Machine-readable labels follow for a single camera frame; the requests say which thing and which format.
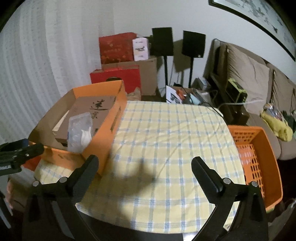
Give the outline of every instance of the black speaker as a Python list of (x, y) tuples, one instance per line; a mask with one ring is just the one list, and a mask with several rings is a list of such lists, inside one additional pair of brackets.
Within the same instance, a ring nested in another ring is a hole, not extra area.
[(183, 31), (182, 54), (191, 58), (203, 58), (205, 53), (205, 34)]
[(153, 28), (153, 44), (156, 56), (174, 56), (172, 28)]

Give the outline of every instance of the checkered tablecloth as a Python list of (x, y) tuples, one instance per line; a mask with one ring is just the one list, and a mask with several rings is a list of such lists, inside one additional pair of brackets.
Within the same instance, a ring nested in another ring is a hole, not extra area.
[[(244, 184), (244, 174), (223, 119), (203, 106), (128, 102), (100, 178), (95, 177), (77, 209), (96, 219), (153, 233), (201, 229), (214, 209), (191, 171), (200, 156), (222, 177)], [(41, 161), (41, 183), (71, 171)], [(226, 221), (231, 224), (237, 206)]]

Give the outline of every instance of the curtain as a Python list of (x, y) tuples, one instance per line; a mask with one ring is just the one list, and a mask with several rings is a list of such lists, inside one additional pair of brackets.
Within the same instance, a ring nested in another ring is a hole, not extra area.
[(109, 0), (26, 0), (0, 33), (0, 144), (27, 138), (70, 89), (101, 68)]

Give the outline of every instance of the silver bolt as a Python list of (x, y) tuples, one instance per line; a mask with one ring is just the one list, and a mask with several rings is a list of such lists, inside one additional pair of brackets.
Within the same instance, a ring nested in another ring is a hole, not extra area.
[(252, 186), (254, 186), (254, 187), (257, 187), (257, 186), (258, 186), (258, 183), (255, 182), (255, 181), (252, 181), (251, 184), (252, 184)]
[(223, 182), (224, 182), (225, 184), (230, 184), (230, 183), (231, 183), (231, 180), (230, 180), (229, 178), (224, 178), (224, 179), (223, 179)]
[(34, 186), (34, 187), (37, 187), (38, 185), (39, 185), (39, 181), (34, 181), (34, 182), (33, 182), (33, 186)]
[(60, 183), (65, 183), (65, 182), (67, 181), (67, 179), (68, 179), (68, 178), (66, 178), (66, 177), (61, 177), (61, 178), (59, 179), (59, 181), (60, 181)]

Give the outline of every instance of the black pole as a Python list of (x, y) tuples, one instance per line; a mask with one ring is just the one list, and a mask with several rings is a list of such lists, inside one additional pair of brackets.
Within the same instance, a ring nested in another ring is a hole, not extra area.
[(193, 61), (194, 61), (194, 58), (191, 57), (191, 58), (190, 58), (190, 75), (189, 75), (189, 84), (188, 84), (188, 88), (191, 88), (192, 71), (193, 71)]
[(163, 59), (165, 61), (165, 86), (167, 86), (168, 85), (168, 57), (164, 56)]

